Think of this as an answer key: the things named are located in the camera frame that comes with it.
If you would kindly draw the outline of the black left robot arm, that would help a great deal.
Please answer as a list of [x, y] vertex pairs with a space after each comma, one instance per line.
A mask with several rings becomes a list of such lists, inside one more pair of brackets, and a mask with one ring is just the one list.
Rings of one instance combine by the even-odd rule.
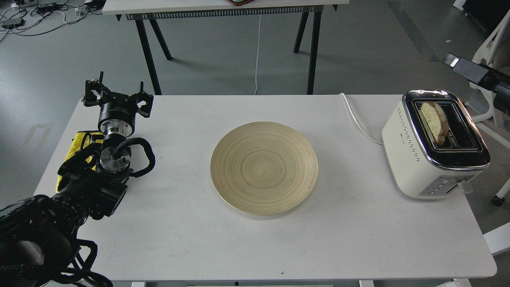
[[134, 138], [135, 116], [149, 118], [153, 95], [140, 84], [132, 95], [110, 91], [100, 77], [84, 84], [82, 103], [100, 107], [102, 142], [82, 145], [59, 167], [52, 197], [35, 195], [1, 210], [2, 287], [41, 287], [50, 281], [78, 287], [111, 287], [93, 272], [98, 247], [78, 238], [88, 218], [111, 216], [124, 198], [129, 178], [155, 167], [149, 142]]

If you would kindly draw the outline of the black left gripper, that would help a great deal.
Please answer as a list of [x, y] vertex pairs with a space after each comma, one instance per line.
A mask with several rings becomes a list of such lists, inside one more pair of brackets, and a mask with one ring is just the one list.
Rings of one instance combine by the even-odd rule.
[[131, 136], [135, 131], [135, 115], [151, 116], [154, 96], [144, 90], [140, 82], [139, 91], [130, 96], [112, 93], [103, 83], [104, 71], [99, 78], [84, 83], [82, 103], [85, 107], [100, 106], [98, 129], [102, 134], [119, 133]]

